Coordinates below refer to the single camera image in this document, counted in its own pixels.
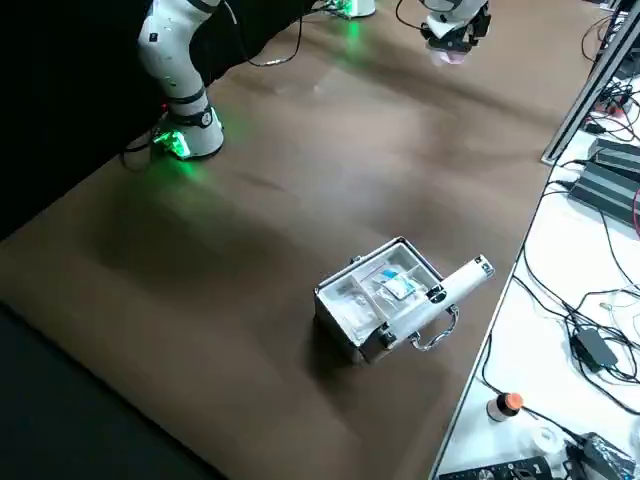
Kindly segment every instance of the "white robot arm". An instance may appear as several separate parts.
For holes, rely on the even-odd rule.
[[[203,158],[220,150],[222,126],[198,71],[191,62],[193,34],[220,0],[153,0],[138,45],[142,63],[160,82],[168,111],[153,134],[181,159]]]
[[[431,10],[422,36],[432,50],[466,54],[484,37],[491,23],[488,0],[420,0]]]

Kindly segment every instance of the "orange cap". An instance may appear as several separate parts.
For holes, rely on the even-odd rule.
[[[507,393],[504,402],[511,410],[520,410],[524,405],[524,400],[519,393]]]

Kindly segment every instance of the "metal case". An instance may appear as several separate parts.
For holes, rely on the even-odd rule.
[[[358,338],[354,325],[350,324],[349,320],[345,315],[341,314],[338,308],[340,302],[344,298],[348,298],[341,293],[341,290],[350,288],[357,291],[358,295],[366,297],[368,305],[363,304],[363,308],[373,308],[380,314],[380,318],[378,318],[377,324],[372,321],[373,323],[369,324],[365,330],[377,328],[384,322],[384,312],[376,305],[372,294],[367,292],[367,288],[363,286],[362,278],[370,277],[373,272],[379,270],[381,264],[394,257],[397,257],[399,263],[404,263],[402,267],[407,272],[416,270],[419,274],[420,283],[426,289],[438,285],[443,280],[440,273],[408,240],[403,237],[397,237],[368,255],[353,258],[348,267],[324,280],[314,291],[316,318],[328,328],[354,364],[359,364],[363,361],[372,363],[389,353],[389,351],[374,356],[363,351],[364,339]]]

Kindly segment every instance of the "brown mat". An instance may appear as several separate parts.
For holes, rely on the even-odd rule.
[[[492,2],[459,68],[381,3],[218,82],[214,160],[112,161],[0,247],[0,297],[232,479],[427,475],[588,72],[577,0]],[[497,278],[436,351],[345,368],[313,287],[396,235],[445,274],[484,253]]]

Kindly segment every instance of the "white table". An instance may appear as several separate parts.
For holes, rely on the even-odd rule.
[[[571,159],[585,159],[593,140],[593,136],[578,132],[558,165]],[[575,164],[558,166],[552,178],[573,180],[581,169]],[[547,191],[560,189],[557,185],[547,187]],[[640,239],[632,228],[609,217],[607,225],[618,260],[627,274],[640,282]],[[600,215],[569,200],[565,194],[542,199],[525,242],[532,270],[573,306],[588,291],[614,289],[629,283],[612,259]],[[640,444],[633,437],[633,432],[640,430],[640,418],[623,411],[581,377],[572,365],[561,320],[542,310],[513,280],[514,274],[524,280],[545,305],[564,311],[536,287],[519,257],[492,322],[489,382],[503,391],[519,392],[526,405],[574,432],[599,433],[640,461]],[[613,325],[609,312],[599,303],[628,304],[632,300],[625,294],[618,294],[615,299],[610,295],[591,297],[581,311],[599,323]],[[640,341],[640,332],[634,330],[634,316],[635,328],[640,330],[640,303],[632,308],[616,309],[614,320],[630,339]],[[612,349],[619,358],[618,366],[630,371],[624,353]],[[534,448],[530,432],[540,425],[550,426],[548,422],[535,420],[525,412],[503,423],[492,422],[487,417],[485,406],[495,398],[495,393],[479,381],[485,355],[486,339],[432,476],[540,454]],[[600,383],[631,408],[640,410],[640,387]],[[560,466],[561,460],[552,459],[552,462]],[[554,474],[562,478],[564,470],[560,466]]]

